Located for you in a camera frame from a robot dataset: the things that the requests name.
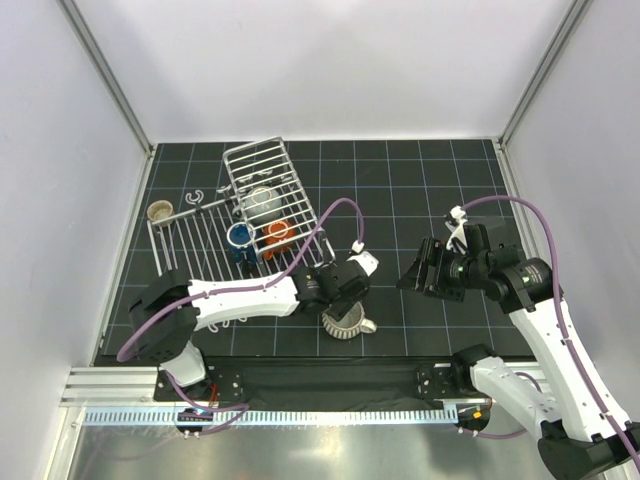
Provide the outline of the white ribbed cup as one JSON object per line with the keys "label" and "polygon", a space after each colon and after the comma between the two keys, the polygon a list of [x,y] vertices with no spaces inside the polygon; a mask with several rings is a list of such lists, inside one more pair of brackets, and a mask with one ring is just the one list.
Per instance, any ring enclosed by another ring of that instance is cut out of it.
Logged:
{"label": "white ribbed cup", "polygon": [[355,303],[340,319],[323,313],[322,325],[331,337],[342,341],[351,340],[360,334],[373,334],[377,331],[377,324],[366,317],[361,302]]}

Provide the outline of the orange patterned mug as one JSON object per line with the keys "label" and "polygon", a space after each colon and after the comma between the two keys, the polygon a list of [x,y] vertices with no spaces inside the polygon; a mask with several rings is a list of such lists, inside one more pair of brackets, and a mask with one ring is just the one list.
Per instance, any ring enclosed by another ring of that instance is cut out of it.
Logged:
{"label": "orange patterned mug", "polygon": [[296,230],[288,220],[276,220],[263,228],[263,239],[268,250],[264,253],[265,260],[271,260],[290,248],[289,240],[295,236]]}

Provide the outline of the grey speckled mug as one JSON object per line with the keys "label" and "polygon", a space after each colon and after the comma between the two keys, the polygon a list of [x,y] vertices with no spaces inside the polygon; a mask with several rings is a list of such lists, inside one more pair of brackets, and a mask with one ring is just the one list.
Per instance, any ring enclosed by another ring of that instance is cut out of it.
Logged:
{"label": "grey speckled mug", "polygon": [[277,220],[281,215],[282,200],[270,187],[256,187],[242,200],[245,215],[250,224],[263,225]]}

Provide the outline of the blue mug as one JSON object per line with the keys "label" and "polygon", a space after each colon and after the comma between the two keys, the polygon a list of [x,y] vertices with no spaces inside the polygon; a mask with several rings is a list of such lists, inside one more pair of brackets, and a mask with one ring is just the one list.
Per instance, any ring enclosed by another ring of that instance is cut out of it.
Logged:
{"label": "blue mug", "polygon": [[255,249],[256,231],[246,222],[232,224],[226,233],[228,249],[237,264],[257,264]]}

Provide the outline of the small brown cup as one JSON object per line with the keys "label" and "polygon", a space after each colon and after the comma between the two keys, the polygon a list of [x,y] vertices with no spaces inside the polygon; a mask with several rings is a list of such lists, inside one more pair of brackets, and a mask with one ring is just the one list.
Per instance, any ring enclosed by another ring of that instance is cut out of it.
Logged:
{"label": "small brown cup", "polygon": [[147,220],[152,227],[163,228],[174,222],[174,206],[169,200],[156,200],[146,210]]}

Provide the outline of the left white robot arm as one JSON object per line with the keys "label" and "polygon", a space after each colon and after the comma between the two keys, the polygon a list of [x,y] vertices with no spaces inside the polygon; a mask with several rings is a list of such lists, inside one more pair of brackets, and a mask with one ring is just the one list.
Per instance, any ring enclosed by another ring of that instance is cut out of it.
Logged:
{"label": "left white robot arm", "polygon": [[211,389],[211,375],[192,334],[211,325],[253,317],[345,314],[370,288],[378,260],[366,252],[321,267],[235,281],[189,279],[179,270],[157,278],[133,302],[136,330],[117,360],[136,356],[158,366],[190,400]]}

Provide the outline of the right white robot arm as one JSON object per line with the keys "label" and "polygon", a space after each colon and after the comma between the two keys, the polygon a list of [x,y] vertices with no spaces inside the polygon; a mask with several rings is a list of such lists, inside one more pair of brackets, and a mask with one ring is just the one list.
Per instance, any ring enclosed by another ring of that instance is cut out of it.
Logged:
{"label": "right white robot arm", "polygon": [[497,401],[536,440],[554,478],[587,479],[639,458],[639,425],[612,399],[552,280],[544,260],[492,241],[483,224],[460,221],[446,242],[423,239],[396,286],[456,302],[478,290],[499,305],[526,340],[551,392],[528,384],[484,344],[453,354],[452,388]]}

